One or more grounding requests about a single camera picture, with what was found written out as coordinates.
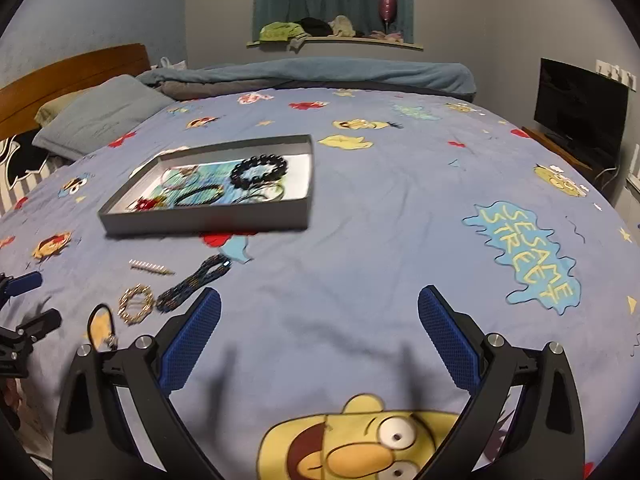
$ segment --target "gold bracelet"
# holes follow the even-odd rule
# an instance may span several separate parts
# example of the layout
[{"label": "gold bracelet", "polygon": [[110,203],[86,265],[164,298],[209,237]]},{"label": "gold bracelet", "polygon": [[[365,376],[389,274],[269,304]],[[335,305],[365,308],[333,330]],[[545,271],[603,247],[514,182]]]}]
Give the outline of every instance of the gold bracelet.
[{"label": "gold bracelet", "polygon": [[[134,314],[127,313],[127,306],[129,305],[129,300],[136,296],[137,294],[143,294],[145,297],[145,304],[142,306],[140,312]],[[151,292],[151,288],[146,285],[142,285],[141,283],[137,284],[132,288],[128,288],[125,293],[120,298],[118,304],[120,308],[118,309],[118,316],[122,318],[122,320],[128,325],[135,325],[137,323],[142,322],[146,316],[151,314],[154,309],[154,304],[156,303],[156,299],[154,298],[153,293]]]}]

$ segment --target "pink balloon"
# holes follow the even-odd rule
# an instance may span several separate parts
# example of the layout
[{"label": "pink balloon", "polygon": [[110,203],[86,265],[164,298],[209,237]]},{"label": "pink balloon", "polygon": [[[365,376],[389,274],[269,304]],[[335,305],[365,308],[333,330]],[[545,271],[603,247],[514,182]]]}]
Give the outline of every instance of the pink balloon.
[{"label": "pink balloon", "polygon": [[383,22],[392,22],[396,17],[398,3],[396,0],[380,0],[380,18]]}]

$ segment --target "cartoon print bed sheet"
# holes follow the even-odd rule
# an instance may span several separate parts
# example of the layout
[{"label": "cartoon print bed sheet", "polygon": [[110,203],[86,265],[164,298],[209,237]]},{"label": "cartoon print bed sheet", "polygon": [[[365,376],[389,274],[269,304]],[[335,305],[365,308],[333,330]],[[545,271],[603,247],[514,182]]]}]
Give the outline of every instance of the cartoon print bed sheet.
[{"label": "cartoon print bed sheet", "polygon": [[[97,210],[156,153],[286,134],[316,141],[306,232],[105,237]],[[640,398],[640,251],[627,231],[569,165],[477,105],[349,89],[222,96],[159,112],[2,218],[0,269],[39,269],[44,284],[0,322],[62,314],[31,359],[50,425],[96,304],[116,308],[137,283],[158,295],[226,254],[232,268],[214,283],[222,320],[170,397],[211,461],[229,480],[410,479],[468,398],[418,321],[418,293],[434,284],[484,332],[564,345],[597,463]],[[131,259],[176,274],[145,274]],[[120,347],[168,316],[131,327],[116,316]]]}]

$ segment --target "wooden tv stand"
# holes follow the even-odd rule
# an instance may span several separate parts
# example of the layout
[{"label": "wooden tv stand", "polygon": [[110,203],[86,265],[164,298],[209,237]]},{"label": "wooden tv stand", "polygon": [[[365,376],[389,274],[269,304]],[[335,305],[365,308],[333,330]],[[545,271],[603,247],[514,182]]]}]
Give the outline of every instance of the wooden tv stand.
[{"label": "wooden tv stand", "polygon": [[529,137],[542,144],[550,152],[553,152],[556,155],[560,155],[568,164],[575,168],[578,173],[580,173],[589,182],[593,183],[593,179],[595,179],[595,177],[597,176],[597,168],[592,168],[588,164],[585,164],[584,162],[578,160],[571,153],[569,153],[561,146],[558,146],[542,132],[526,127],[523,127],[523,131],[525,131],[527,135],[529,135]]}]

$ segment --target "blue wall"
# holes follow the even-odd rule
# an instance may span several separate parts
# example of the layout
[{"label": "blue wall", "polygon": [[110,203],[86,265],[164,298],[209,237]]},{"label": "blue wall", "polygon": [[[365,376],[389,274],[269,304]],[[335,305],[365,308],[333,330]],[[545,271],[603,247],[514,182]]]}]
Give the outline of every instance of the blue wall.
[{"label": "blue wall", "polygon": [[143,43],[151,64],[186,58],[184,0],[24,0],[0,38],[0,88],[60,59]]}]

